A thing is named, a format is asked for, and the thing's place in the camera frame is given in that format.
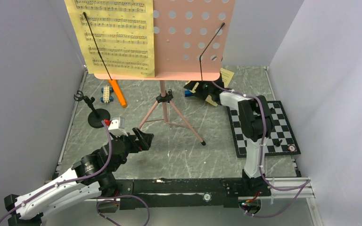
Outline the yellow sheet music page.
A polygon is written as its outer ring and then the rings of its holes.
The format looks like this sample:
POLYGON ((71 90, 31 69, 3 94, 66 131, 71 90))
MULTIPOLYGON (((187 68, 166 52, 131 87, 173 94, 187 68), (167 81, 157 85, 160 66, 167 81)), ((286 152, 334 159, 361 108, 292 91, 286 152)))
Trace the yellow sheet music page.
MULTIPOLYGON (((222 81, 224 83, 224 89, 229 89, 228 88, 229 83, 230 83, 233 75, 234 75, 234 72, 231 72, 231 71, 228 71, 228 70, 226 70, 224 68, 221 68, 220 69, 220 77, 215 81, 222 81)), ((209 104, 213 105, 213 106, 220 105, 220 103, 215 103, 214 101, 212 101, 212 99, 210 97, 208 97, 205 101, 208 102, 209 104)))
POLYGON ((153 1, 66 0, 89 73, 102 80, 155 76, 153 1))

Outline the pink music stand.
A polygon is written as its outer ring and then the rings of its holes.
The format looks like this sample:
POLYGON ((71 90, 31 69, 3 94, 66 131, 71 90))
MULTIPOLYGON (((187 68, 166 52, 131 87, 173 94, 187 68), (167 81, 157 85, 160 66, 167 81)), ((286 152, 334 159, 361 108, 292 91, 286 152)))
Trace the pink music stand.
POLYGON ((155 77, 160 97, 166 81, 215 81, 234 11, 233 0, 155 0, 155 77))

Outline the black microphone stand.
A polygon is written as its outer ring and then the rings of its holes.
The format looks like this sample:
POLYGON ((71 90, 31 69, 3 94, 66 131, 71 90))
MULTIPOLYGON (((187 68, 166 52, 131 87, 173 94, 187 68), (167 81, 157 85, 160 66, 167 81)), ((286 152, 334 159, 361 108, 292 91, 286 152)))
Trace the black microphone stand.
POLYGON ((74 100, 77 102, 84 101, 85 104, 90 108, 91 113, 88 115, 87 121, 91 127, 95 129, 102 128, 104 127, 102 121, 106 122, 110 120, 111 116, 108 110, 94 107, 94 102, 96 100, 94 97, 88 97, 84 95, 81 90, 78 90, 76 94, 74 94, 74 100))

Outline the orange toy microphone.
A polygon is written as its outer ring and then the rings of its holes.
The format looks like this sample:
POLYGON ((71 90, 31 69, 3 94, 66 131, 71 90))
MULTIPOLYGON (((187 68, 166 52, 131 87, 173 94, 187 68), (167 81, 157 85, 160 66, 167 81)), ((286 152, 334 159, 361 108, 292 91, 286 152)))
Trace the orange toy microphone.
POLYGON ((123 96, 123 93, 117 83, 116 80, 108 80, 109 84, 111 85, 111 87, 113 88, 113 91, 114 93, 116 94, 117 96, 117 99, 120 103, 120 105, 123 107, 123 108, 126 108, 128 105, 127 105, 127 102, 123 96))

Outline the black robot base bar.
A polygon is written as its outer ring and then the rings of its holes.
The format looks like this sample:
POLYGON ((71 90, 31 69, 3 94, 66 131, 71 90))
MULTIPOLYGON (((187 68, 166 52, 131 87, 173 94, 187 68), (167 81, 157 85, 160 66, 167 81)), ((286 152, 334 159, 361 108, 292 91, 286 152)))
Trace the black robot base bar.
POLYGON ((102 197, 120 198, 121 210, 133 210, 144 205, 132 199, 141 198, 149 207, 223 206, 237 208, 252 198, 267 198, 267 185, 249 189, 242 178, 179 178, 179 179, 118 179, 113 188, 103 191, 102 197))

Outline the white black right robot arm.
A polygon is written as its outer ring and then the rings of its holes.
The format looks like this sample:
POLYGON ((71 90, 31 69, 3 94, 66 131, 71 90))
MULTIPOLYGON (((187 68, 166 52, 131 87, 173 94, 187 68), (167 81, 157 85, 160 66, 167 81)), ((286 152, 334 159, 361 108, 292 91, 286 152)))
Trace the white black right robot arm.
POLYGON ((238 111, 241 131, 247 138, 247 156, 241 189, 246 195, 254 195, 260 186, 265 185, 263 147, 274 129, 266 98, 224 88, 221 81, 189 81, 184 88, 199 99, 206 100, 210 97, 217 104, 238 111))

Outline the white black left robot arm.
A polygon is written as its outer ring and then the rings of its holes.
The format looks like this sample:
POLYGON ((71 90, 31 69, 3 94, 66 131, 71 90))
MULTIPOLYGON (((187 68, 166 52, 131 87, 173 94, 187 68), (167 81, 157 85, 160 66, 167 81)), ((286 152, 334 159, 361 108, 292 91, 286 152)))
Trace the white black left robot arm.
POLYGON ((125 191, 113 173, 127 162, 131 153, 147 151, 154 135, 133 128, 133 134, 114 135, 105 126, 108 143, 83 156, 65 173, 42 187, 24 195, 4 199, 10 226, 40 226, 46 218, 87 199, 113 199, 125 191))

